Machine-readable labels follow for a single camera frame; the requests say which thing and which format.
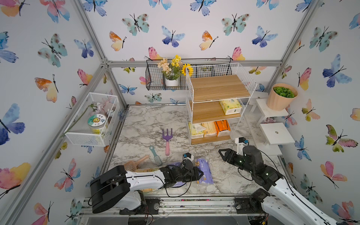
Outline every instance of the teal butterfly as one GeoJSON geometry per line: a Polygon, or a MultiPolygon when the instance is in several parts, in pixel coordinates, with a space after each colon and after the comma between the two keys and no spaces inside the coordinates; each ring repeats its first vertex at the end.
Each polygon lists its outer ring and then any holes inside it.
{"type": "Polygon", "coordinates": [[[322,52],[324,51],[327,47],[329,47],[330,45],[330,41],[329,40],[333,40],[337,37],[338,32],[337,31],[329,31],[326,32],[328,30],[329,27],[327,27],[325,29],[324,27],[324,32],[321,32],[321,28],[320,27],[316,27],[314,29],[314,37],[311,38],[310,41],[310,48],[312,49],[313,47],[319,46],[319,51],[322,52]]]}
{"type": "Polygon", "coordinates": [[[235,29],[237,32],[241,33],[246,27],[246,23],[244,21],[250,17],[249,14],[244,14],[235,19],[237,14],[235,16],[233,14],[231,15],[233,16],[234,20],[230,18],[223,18],[221,20],[222,24],[224,25],[223,31],[225,32],[226,36],[228,36],[232,30],[235,32],[235,29]]]}
{"type": "Polygon", "coordinates": [[[153,103],[154,101],[161,101],[161,93],[158,93],[158,94],[156,94],[156,95],[153,95],[153,94],[151,94],[151,96],[150,95],[145,95],[145,98],[147,98],[148,99],[148,101],[150,102],[150,103],[153,103]]]}
{"type": "Polygon", "coordinates": [[[142,14],[140,16],[138,16],[135,19],[135,14],[134,16],[130,15],[132,19],[129,18],[123,18],[122,22],[127,26],[127,30],[132,33],[133,36],[136,36],[136,34],[138,33],[138,31],[140,32],[140,29],[147,33],[149,31],[149,24],[145,21],[148,20],[149,15],[148,14],[142,14]]]}
{"type": "Polygon", "coordinates": [[[43,44],[47,45],[49,48],[42,48],[37,52],[37,55],[48,59],[48,62],[54,66],[60,67],[60,56],[67,56],[67,50],[65,45],[60,43],[60,37],[58,34],[54,34],[50,40],[50,44],[45,39],[46,43],[42,42],[43,44]]]}

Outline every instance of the blue butterfly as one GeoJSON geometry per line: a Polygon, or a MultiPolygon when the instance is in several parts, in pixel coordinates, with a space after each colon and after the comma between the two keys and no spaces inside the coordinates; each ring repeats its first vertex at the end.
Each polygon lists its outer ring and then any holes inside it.
{"type": "Polygon", "coordinates": [[[171,45],[176,48],[179,46],[179,43],[177,41],[181,41],[184,37],[185,37],[185,34],[184,33],[181,33],[181,34],[175,34],[174,32],[170,32],[166,27],[164,26],[161,26],[161,29],[162,29],[162,33],[166,36],[166,38],[162,39],[162,42],[166,45],[168,45],[170,42],[171,42],[171,45]]]}
{"type": "Polygon", "coordinates": [[[271,41],[272,39],[276,38],[278,36],[278,34],[269,34],[270,31],[266,31],[266,33],[264,32],[264,30],[262,29],[261,26],[257,27],[257,31],[256,31],[256,35],[257,38],[252,40],[252,43],[254,45],[257,45],[260,42],[260,47],[263,48],[265,46],[267,46],[267,42],[266,41],[271,41]]]}
{"type": "Polygon", "coordinates": [[[121,85],[121,84],[119,84],[119,86],[123,89],[123,90],[121,90],[122,93],[129,93],[131,95],[135,95],[135,92],[133,92],[133,91],[135,91],[137,89],[137,87],[130,87],[130,86],[125,87],[124,85],[121,85]]]}
{"type": "Polygon", "coordinates": [[[97,178],[100,175],[100,167],[98,166],[96,168],[95,176],[93,175],[92,179],[85,185],[86,188],[90,188],[90,183],[93,181],[93,179],[97,178]]]}
{"type": "Polygon", "coordinates": [[[263,91],[265,90],[265,87],[264,87],[264,85],[262,85],[262,84],[259,84],[259,88],[260,88],[260,89],[257,89],[257,90],[255,90],[255,91],[261,91],[261,92],[263,92],[263,91]]]}
{"type": "Polygon", "coordinates": [[[74,39],[74,42],[75,44],[77,45],[77,47],[79,49],[82,49],[82,54],[81,56],[86,59],[87,58],[87,54],[89,54],[90,57],[93,57],[94,56],[94,52],[90,49],[92,48],[93,46],[91,45],[91,41],[88,41],[86,44],[85,44],[85,40],[84,41],[78,41],[76,39],[74,39]]]}
{"type": "Polygon", "coordinates": [[[301,139],[300,139],[300,143],[298,141],[295,141],[295,147],[298,148],[298,153],[297,156],[299,157],[299,159],[302,159],[302,156],[304,156],[305,158],[307,158],[308,160],[311,161],[309,154],[305,151],[307,149],[304,148],[304,136],[301,135],[301,139]]]}
{"type": "Polygon", "coordinates": [[[145,95],[145,98],[147,98],[149,102],[153,103],[154,101],[161,101],[160,96],[161,96],[161,93],[158,93],[156,95],[151,94],[151,96],[145,95]]]}
{"type": "Polygon", "coordinates": [[[274,8],[276,8],[276,6],[279,5],[279,0],[257,0],[256,6],[258,8],[262,7],[262,5],[264,3],[268,3],[269,2],[269,9],[272,10],[274,8]]]}
{"type": "Polygon", "coordinates": [[[108,0],[85,0],[85,1],[87,2],[82,4],[84,10],[90,12],[94,7],[94,12],[96,10],[99,13],[99,15],[102,17],[106,15],[105,10],[101,7],[103,7],[108,0]]]}
{"type": "Polygon", "coordinates": [[[185,102],[179,102],[178,100],[170,98],[170,101],[174,104],[184,104],[185,102]]]}
{"type": "MultiPolygon", "coordinates": [[[[162,7],[164,7],[165,10],[168,10],[172,3],[170,0],[160,0],[162,7]]],[[[156,4],[158,3],[158,0],[149,0],[149,4],[154,8],[156,6],[156,4]]]]}
{"type": "Polygon", "coordinates": [[[329,27],[325,29],[324,27],[324,32],[321,32],[320,27],[316,27],[314,29],[314,37],[311,38],[309,48],[312,49],[316,45],[316,47],[319,46],[319,51],[322,52],[330,45],[329,40],[335,39],[338,35],[338,32],[336,31],[326,32],[328,28],[329,27]]]}
{"type": "Polygon", "coordinates": [[[311,3],[311,0],[304,0],[303,3],[299,3],[296,5],[295,11],[297,11],[297,12],[299,12],[301,10],[305,11],[309,7],[310,3],[311,3]]]}
{"type": "Polygon", "coordinates": [[[329,78],[326,82],[326,85],[328,87],[334,87],[335,86],[335,80],[340,84],[347,84],[352,81],[351,77],[348,77],[344,75],[343,73],[340,73],[340,71],[345,70],[343,69],[344,66],[340,68],[340,54],[337,54],[335,56],[334,61],[331,63],[331,69],[324,69],[323,70],[323,76],[324,78],[329,78]]]}
{"type": "Polygon", "coordinates": [[[216,2],[216,0],[196,0],[196,2],[190,4],[190,9],[192,11],[196,11],[200,7],[199,11],[201,10],[202,14],[207,16],[210,13],[210,10],[207,6],[210,6],[214,2],[216,2]]]}
{"type": "Polygon", "coordinates": [[[0,33],[0,57],[8,62],[14,63],[18,59],[16,54],[12,51],[4,50],[7,48],[8,37],[8,32],[0,33]]]}
{"type": "Polygon", "coordinates": [[[147,33],[149,31],[149,24],[145,21],[148,20],[149,15],[148,14],[142,14],[140,16],[138,16],[135,19],[135,14],[134,17],[132,15],[130,15],[132,19],[129,18],[123,18],[122,22],[127,26],[127,30],[132,33],[133,36],[136,36],[136,34],[138,33],[137,30],[140,29],[147,33]]]}
{"type": "Polygon", "coordinates": [[[87,152],[91,153],[94,146],[82,145],[81,147],[87,148],[87,152]]]}
{"type": "Polygon", "coordinates": [[[0,145],[9,141],[9,134],[11,131],[14,134],[21,134],[25,129],[24,123],[14,123],[19,117],[20,107],[16,103],[12,104],[10,109],[5,113],[5,116],[0,120],[0,145]]]}

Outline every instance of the sunflower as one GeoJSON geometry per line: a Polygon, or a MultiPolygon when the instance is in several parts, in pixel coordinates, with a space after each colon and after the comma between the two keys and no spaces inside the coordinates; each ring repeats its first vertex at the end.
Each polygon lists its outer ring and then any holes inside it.
{"type": "Polygon", "coordinates": [[[188,71],[189,71],[189,76],[192,76],[194,73],[194,69],[191,67],[190,64],[184,63],[183,70],[181,72],[182,74],[184,74],[184,76],[186,76],[186,69],[188,69],[188,71]]]}

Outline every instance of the pink butterfly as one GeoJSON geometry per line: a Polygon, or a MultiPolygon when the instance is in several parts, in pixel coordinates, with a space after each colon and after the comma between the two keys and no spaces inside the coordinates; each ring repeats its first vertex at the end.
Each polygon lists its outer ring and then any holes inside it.
{"type": "Polygon", "coordinates": [[[65,0],[40,0],[40,3],[43,5],[49,5],[48,15],[54,22],[59,23],[60,15],[69,21],[70,13],[63,7],[63,5],[65,5],[65,0]]]}
{"type": "Polygon", "coordinates": [[[63,169],[64,172],[61,171],[61,173],[64,173],[66,176],[58,180],[55,183],[54,187],[57,187],[58,189],[61,190],[65,186],[66,192],[72,191],[72,189],[74,189],[72,182],[74,181],[75,178],[78,178],[80,176],[80,172],[81,172],[80,168],[75,169],[75,167],[76,167],[76,162],[75,159],[73,158],[70,162],[68,172],[65,172],[64,169],[63,169]]]}
{"type": "Polygon", "coordinates": [[[301,76],[300,73],[297,74],[299,76],[299,83],[297,86],[299,87],[300,85],[304,91],[306,91],[309,88],[310,74],[311,74],[311,68],[307,68],[301,76]]]}
{"type": "Polygon", "coordinates": [[[141,81],[140,84],[143,84],[143,85],[146,84],[146,79],[143,76],[139,77],[139,79],[141,81]]]}
{"type": "Polygon", "coordinates": [[[50,214],[50,207],[52,205],[53,204],[51,204],[51,201],[50,201],[49,208],[46,210],[40,203],[36,203],[34,206],[35,213],[37,215],[43,215],[43,216],[40,217],[35,222],[33,222],[31,225],[46,225],[48,222],[50,222],[49,214],[50,214]]]}
{"type": "Polygon", "coordinates": [[[334,180],[347,181],[347,177],[345,177],[342,174],[335,174],[333,176],[334,164],[332,162],[326,161],[325,165],[324,164],[320,165],[320,168],[321,168],[321,171],[324,173],[324,176],[329,178],[329,180],[334,184],[335,189],[338,186],[335,184],[334,180]]]}

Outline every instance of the green plant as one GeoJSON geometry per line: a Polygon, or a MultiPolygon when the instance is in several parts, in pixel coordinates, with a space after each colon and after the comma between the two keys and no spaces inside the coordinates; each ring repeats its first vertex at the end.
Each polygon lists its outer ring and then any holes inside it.
{"type": "Polygon", "coordinates": [[[274,87],[274,92],[285,98],[295,97],[294,93],[290,89],[285,87],[274,87]]]}

